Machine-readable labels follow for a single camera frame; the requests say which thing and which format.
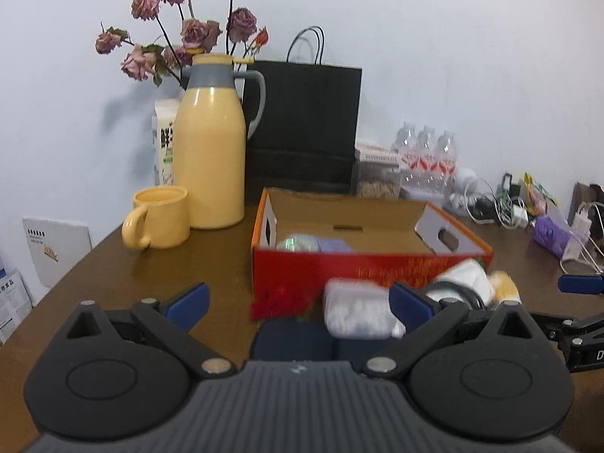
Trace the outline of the red artificial rose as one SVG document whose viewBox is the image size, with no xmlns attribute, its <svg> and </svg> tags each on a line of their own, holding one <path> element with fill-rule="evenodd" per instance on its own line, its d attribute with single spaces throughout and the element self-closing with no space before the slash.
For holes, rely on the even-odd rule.
<svg viewBox="0 0 604 453">
<path fill-rule="evenodd" d="M 298 290 L 289 291 L 279 287 L 265 296 L 255 296 L 250 304 L 250 318 L 254 321 L 273 318 L 299 317 L 312 306 L 310 294 Z"/>
</svg>

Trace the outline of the purple tissue pack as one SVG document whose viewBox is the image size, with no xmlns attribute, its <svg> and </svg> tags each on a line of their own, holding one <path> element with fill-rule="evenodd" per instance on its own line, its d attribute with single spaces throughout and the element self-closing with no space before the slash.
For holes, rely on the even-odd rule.
<svg viewBox="0 0 604 453">
<path fill-rule="evenodd" d="M 569 228 L 567 225 L 561 227 L 549 216 L 541 216 L 535 219 L 532 240 L 557 259 L 562 259 L 571 242 L 581 249 L 587 238 L 585 234 Z"/>
</svg>

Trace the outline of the white crumpled plastic bag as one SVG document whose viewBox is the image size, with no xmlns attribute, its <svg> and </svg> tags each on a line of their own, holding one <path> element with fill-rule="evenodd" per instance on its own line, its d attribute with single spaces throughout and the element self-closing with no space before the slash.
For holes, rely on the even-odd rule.
<svg viewBox="0 0 604 453">
<path fill-rule="evenodd" d="M 463 260 L 458 265 L 439 274 L 434 281 L 452 282 L 462 287 L 468 287 L 481 298 L 486 307 L 492 303 L 495 296 L 495 290 L 488 280 L 483 266 L 475 259 Z"/>
</svg>

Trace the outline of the yellow white plush toy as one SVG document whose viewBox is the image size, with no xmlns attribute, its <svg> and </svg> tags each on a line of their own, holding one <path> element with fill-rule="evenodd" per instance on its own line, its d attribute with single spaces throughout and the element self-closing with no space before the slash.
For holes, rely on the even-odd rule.
<svg viewBox="0 0 604 453">
<path fill-rule="evenodd" d="M 505 271 L 495 271 L 487 276 L 488 282 L 492 285 L 493 297 L 492 307 L 513 300 L 520 303 L 521 297 L 515 282 Z"/>
</svg>

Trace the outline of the yellow ceramic mug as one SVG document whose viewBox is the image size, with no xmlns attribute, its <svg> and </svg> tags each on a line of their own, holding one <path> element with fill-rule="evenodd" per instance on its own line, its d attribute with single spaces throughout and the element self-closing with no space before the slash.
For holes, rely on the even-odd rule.
<svg viewBox="0 0 604 453">
<path fill-rule="evenodd" d="M 180 186 L 148 187 L 133 195 L 133 209 L 122 224 L 126 248 L 176 248 L 190 237 L 188 191 Z"/>
</svg>

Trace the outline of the purple cloth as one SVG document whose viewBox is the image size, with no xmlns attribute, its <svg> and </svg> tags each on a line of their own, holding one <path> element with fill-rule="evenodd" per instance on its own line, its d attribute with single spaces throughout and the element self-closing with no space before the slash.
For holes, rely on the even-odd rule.
<svg viewBox="0 0 604 453">
<path fill-rule="evenodd" d="M 317 245 L 322 253 L 353 253 L 354 249 L 343 241 L 342 239 L 336 238 L 322 238 L 317 239 Z"/>
</svg>

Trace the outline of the right water bottle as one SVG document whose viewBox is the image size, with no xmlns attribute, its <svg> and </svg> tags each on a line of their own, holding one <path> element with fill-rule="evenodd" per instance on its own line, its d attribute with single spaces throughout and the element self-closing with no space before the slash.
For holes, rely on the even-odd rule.
<svg viewBox="0 0 604 453">
<path fill-rule="evenodd" d="M 437 156 L 435 186 L 439 192 L 445 192 L 457 167 L 458 152 L 455 134 L 444 131 L 437 140 L 435 150 Z"/>
</svg>

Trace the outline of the water bottle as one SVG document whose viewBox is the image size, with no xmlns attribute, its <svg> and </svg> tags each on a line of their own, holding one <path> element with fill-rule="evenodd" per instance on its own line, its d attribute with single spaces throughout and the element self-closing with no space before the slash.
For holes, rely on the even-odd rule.
<svg viewBox="0 0 604 453">
<path fill-rule="evenodd" d="M 426 188 L 431 178 L 431 172 L 436 165 L 436 156 L 434 155 L 435 129 L 425 126 L 419 133 L 416 150 L 418 156 L 418 186 Z"/>
<path fill-rule="evenodd" d="M 407 187 L 414 183 L 418 166 L 416 126 L 404 122 L 398 130 L 391 149 L 397 153 L 401 171 L 401 186 Z"/>
<path fill-rule="evenodd" d="M 439 192 L 445 192 L 457 167 L 458 152 L 455 134 L 444 131 L 437 140 L 435 150 L 437 156 L 435 186 Z"/>
</svg>

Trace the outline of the clear plastic food container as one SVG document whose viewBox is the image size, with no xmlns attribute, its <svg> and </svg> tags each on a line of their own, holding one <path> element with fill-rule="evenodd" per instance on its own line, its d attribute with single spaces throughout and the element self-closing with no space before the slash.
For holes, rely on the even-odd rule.
<svg viewBox="0 0 604 453">
<path fill-rule="evenodd" d="M 401 172 L 395 165 L 358 162 L 353 170 L 352 192 L 368 199 L 398 199 Z"/>
</svg>

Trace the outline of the flat white printed box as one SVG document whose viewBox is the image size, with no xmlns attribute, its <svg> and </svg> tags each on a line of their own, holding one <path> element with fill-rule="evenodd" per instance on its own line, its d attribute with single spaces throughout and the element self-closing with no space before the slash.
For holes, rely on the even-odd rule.
<svg viewBox="0 0 604 453">
<path fill-rule="evenodd" d="M 395 151 L 368 144 L 355 145 L 355 158 L 360 163 L 391 166 L 399 164 L 399 155 Z"/>
</svg>

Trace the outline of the yellow thermos jug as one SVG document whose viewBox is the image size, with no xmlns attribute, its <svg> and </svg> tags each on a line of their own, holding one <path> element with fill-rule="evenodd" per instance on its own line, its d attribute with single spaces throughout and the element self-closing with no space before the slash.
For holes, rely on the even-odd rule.
<svg viewBox="0 0 604 453">
<path fill-rule="evenodd" d="M 261 72 L 236 71 L 228 54 L 194 55 L 190 80 L 173 125 L 173 182 L 188 191 L 190 227 L 221 229 L 245 216 L 247 140 L 266 104 Z M 247 123 L 237 80 L 259 87 L 256 117 Z"/>
</svg>

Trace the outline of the left water bottle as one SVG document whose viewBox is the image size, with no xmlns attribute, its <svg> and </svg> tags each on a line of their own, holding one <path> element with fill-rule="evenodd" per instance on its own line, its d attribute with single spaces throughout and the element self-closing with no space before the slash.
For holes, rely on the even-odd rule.
<svg viewBox="0 0 604 453">
<path fill-rule="evenodd" d="M 404 122 L 398 130 L 391 149 L 397 153 L 401 171 L 401 186 L 407 187 L 414 183 L 418 166 L 416 126 Z"/>
</svg>

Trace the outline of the white milk carton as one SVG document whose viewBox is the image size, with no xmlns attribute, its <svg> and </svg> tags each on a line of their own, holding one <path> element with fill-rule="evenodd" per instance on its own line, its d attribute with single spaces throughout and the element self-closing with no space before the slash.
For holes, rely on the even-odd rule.
<svg viewBox="0 0 604 453">
<path fill-rule="evenodd" d="M 154 183 L 173 184 L 173 124 L 180 107 L 176 98 L 154 101 L 154 113 L 151 116 L 151 135 L 154 146 Z"/>
</svg>

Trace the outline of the black paper shopping bag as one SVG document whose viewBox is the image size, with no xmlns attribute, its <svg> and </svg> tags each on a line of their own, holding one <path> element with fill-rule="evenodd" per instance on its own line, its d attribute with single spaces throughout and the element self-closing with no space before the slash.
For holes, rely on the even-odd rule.
<svg viewBox="0 0 604 453">
<path fill-rule="evenodd" d="M 355 137 L 361 101 L 362 70 L 322 62 L 325 32 L 312 26 L 317 40 L 311 63 L 257 60 L 265 109 L 246 151 L 246 201 L 257 202 L 266 187 L 320 193 L 351 189 Z"/>
</svg>

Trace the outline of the dried pink flower bouquet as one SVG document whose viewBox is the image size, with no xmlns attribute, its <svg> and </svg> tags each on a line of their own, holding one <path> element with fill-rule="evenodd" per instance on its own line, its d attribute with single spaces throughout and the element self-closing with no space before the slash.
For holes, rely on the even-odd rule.
<svg viewBox="0 0 604 453">
<path fill-rule="evenodd" d="M 156 86 L 171 77 L 184 89 L 185 73 L 193 67 L 194 57 L 214 51 L 221 38 L 227 55 L 233 57 L 236 50 L 243 52 L 234 60 L 242 65 L 254 59 L 269 41 L 268 30 L 259 26 L 255 14 L 247 7 L 236 7 L 234 0 L 228 1 L 223 23 L 197 18 L 193 0 L 132 0 L 130 15 L 134 20 L 156 23 L 160 36 L 154 42 L 140 44 L 124 29 L 103 26 L 94 49 L 99 55 L 108 55 L 128 46 L 121 71 L 134 81 L 151 80 Z"/>
</svg>

